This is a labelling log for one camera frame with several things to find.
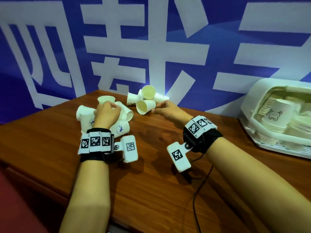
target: wrist-mounted device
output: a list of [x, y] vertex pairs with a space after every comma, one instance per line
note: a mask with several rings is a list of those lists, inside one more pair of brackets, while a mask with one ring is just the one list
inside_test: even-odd
[[217, 131], [217, 126], [206, 117], [197, 116], [185, 125], [183, 137], [184, 144], [175, 142], [167, 147], [167, 151], [179, 172], [191, 167], [186, 157], [188, 151], [192, 150], [204, 154], [217, 138], [222, 137], [222, 134]]
[[109, 129], [92, 128], [82, 133], [78, 154], [80, 162], [99, 160], [105, 163], [120, 161], [114, 155], [115, 151], [122, 151], [123, 162], [129, 163], [138, 160], [136, 140], [133, 135], [124, 136], [120, 142], [115, 142], [115, 136]]

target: brown wooden tabletop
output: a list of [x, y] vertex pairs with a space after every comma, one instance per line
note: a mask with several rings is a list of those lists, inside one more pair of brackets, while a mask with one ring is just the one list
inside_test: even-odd
[[[98, 90], [1, 126], [0, 160], [17, 176], [28, 178], [30, 186], [38, 184], [46, 195], [66, 204], [79, 166], [81, 127], [76, 121], [76, 110], [80, 105], [96, 108], [97, 98], [102, 95], [113, 95], [116, 101], [126, 104], [126, 96]], [[211, 164], [206, 158], [192, 164], [192, 176], [197, 177], [192, 184], [180, 173], [173, 173], [166, 147], [175, 141], [182, 143], [182, 131], [161, 116], [142, 116], [135, 107], [130, 108], [134, 117], [129, 135], [136, 138], [139, 159], [109, 167], [112, 218], [146, 233], [197, 232], [192, 197]], [[310, 160], [259, 149], [235, 118], [185, 111], [206, 116], [225, 138], [311, 200]], [[189, 159], [198, 156], [187, 153]], [[202, 232], [266, 232], [215, 169], [196, 199], [196, 212]]]

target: forearm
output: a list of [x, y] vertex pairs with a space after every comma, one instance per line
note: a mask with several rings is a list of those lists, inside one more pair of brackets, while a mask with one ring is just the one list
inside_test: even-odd
[[97, 233], [107, 228], [110, 213], [108, 165], [84, 161], [64, 215], [60, 233]]
[[270, 168], [224, 138], [217, 139], [206, 156], [270, 229], [311, 229], [311, 203]]

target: hand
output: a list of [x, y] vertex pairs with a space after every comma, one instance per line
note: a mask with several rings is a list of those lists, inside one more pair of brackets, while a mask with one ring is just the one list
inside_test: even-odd
[[110, 127], [118, 121], [120, 112], [121, 107], [110, 101], [106, 101], [104, 104], [99, 104], [94, 111], [95, 119], [93, 128], [110, 129]]
[[165, 119], [173, 122], [175, 127], [179, 129], [184, 129], [184, 126], [193, 118], [193, 116], [169, 100], [157, 104], [155, 109], [153, 109], [153, 113], [162, 115]]

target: blue backdrop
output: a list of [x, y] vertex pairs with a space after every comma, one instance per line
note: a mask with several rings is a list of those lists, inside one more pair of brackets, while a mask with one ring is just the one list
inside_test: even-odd
[[261, 78], [311, 82], [311, 0], [0, 1], [0, 123], [147, 84], [236, 116]]

